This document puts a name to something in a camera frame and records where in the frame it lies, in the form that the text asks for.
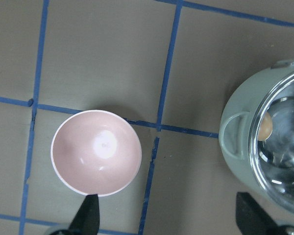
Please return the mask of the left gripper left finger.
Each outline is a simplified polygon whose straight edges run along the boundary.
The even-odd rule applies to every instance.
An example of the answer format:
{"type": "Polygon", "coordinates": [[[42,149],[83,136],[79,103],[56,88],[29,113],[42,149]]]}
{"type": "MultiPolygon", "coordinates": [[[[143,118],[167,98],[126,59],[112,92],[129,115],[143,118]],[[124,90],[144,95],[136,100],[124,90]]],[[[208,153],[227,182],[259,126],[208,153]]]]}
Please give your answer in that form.
{"type": "Polygon", "coordinates": [[[49,228],[47,235],[97,235],[100,226],[98,195],[87,195],[72,222],[49,228]]]}

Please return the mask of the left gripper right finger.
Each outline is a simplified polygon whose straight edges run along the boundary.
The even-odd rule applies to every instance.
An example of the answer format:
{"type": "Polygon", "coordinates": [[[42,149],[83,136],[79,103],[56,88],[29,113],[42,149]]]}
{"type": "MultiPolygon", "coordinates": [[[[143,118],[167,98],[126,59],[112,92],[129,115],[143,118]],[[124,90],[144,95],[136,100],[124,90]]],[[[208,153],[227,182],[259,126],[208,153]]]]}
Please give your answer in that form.
{"type": "Polygon", "coordinates": [[[236,194],[236,224],[243,235],[294,235],[294,225],[278,225],[248,192],[236,194]]]}

